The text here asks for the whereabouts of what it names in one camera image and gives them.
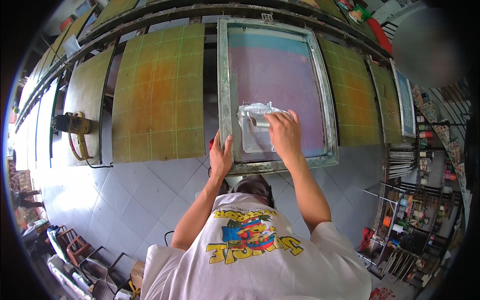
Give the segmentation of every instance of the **plastic bag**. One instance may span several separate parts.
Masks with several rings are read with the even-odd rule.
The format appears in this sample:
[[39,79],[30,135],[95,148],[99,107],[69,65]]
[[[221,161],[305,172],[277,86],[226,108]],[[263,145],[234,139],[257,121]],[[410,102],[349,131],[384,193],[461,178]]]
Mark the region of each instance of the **plastic bag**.
[[264,118],[264,114],[272,112],[286,111],[272,107],[272,102],[239,106],[237,118],[242,131],[242,146],[245,153],[275,152],[268,133],[270,124]]

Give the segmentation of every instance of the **tiled floor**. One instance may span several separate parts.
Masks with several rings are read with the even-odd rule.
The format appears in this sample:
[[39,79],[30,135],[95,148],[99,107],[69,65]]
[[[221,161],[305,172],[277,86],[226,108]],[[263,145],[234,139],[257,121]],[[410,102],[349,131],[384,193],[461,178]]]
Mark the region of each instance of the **tiled floor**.
[[[111,122],[107,114],[104,118],[102,153],[104,162],[109,163]],[[204,124],[208,153],[208,142],[218,129],[214,105],[205,105]],[[380,155],[379,145],[341,147],[338,165],[312,170],[328,200],[333,222],[354,246],[360,244],[362,228],[374,221],[378,201],[361,190],[380,179]],[[165,245],[164,234],[175,229],[195,193],[206,183],[209,164],[207,155],[120,164],[111,169],[37,169],[32,176],[42,189],[50,222],[74,228],[94,247],[104,246],[102,255],[108,263],[125,252],[128,257],[120,260],[117,270],[128,276],[137,259],[145,260],[150,245]],[[276,206],[287,216],[293,233],[309,238],[289,173],[264,177],[272,185]]]

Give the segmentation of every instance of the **man's right hand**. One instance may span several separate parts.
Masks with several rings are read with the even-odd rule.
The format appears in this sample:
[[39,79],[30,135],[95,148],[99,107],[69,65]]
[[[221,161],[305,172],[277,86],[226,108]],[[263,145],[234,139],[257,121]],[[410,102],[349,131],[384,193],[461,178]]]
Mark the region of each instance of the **man's right hand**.
[[268,132],[270,139],[275,147],[275,151],[283,160],[285,166],[290,169],[304,156],[300,149],[300,121],[295,111],[289,109],[288,112],[274,112],[264,114],[265,119],[270,122]]

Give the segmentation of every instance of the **person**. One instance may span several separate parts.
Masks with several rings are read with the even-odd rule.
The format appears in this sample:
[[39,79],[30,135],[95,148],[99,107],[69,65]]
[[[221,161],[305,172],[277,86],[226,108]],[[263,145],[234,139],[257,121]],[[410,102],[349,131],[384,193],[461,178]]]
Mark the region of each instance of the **person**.
[[216,196],[232,165],[232,137],[222,150],[217,132],[212,174],[178,222],[171,246],[148,248],[142,300],[369,298],[368,271],[331,222],[328,202],[300,150],[299,117],[288,112],[265,118],[292,176],[310,240],[293,234],[287,218],[270,205],[260,175]]
[[32,202],[26,200],[30,196],[41,194],[40,190],[38,191],[14,191],[10,190],[12,207],[13,210],[17,209],[19,206],[23,208],[33,208],[33,207],[43,207],[43,202]]

